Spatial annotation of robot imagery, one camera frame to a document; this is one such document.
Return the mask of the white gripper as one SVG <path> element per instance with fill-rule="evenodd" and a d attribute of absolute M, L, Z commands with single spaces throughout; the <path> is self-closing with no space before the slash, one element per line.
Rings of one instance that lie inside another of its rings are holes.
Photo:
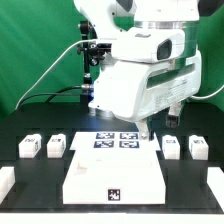
<path fill-rule="evenodd" d="M 153 140 L 149 117 L 168 107 L 166 126 L 179 125 L 180 101 L 198 92 L 201 84 L 201 54 L 185 60 L 155 64 L 117 61 L 94 82 L 91 112 L 111 112 L 116 118 L 137 122 L 140 138 Z"/>

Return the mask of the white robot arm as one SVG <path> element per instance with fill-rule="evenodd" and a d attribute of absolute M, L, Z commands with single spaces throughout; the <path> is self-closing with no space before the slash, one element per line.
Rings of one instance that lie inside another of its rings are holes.
<path fill-rule="evenodd" d="M 168 109 L 176 127 L 185 99 L 199 91 L 197 26 L 224 0 L 73 0 L 96 32 L 90 46 L 100 65 L 89 109 L 134 123 L 150 139 L 152 115 Z"/>

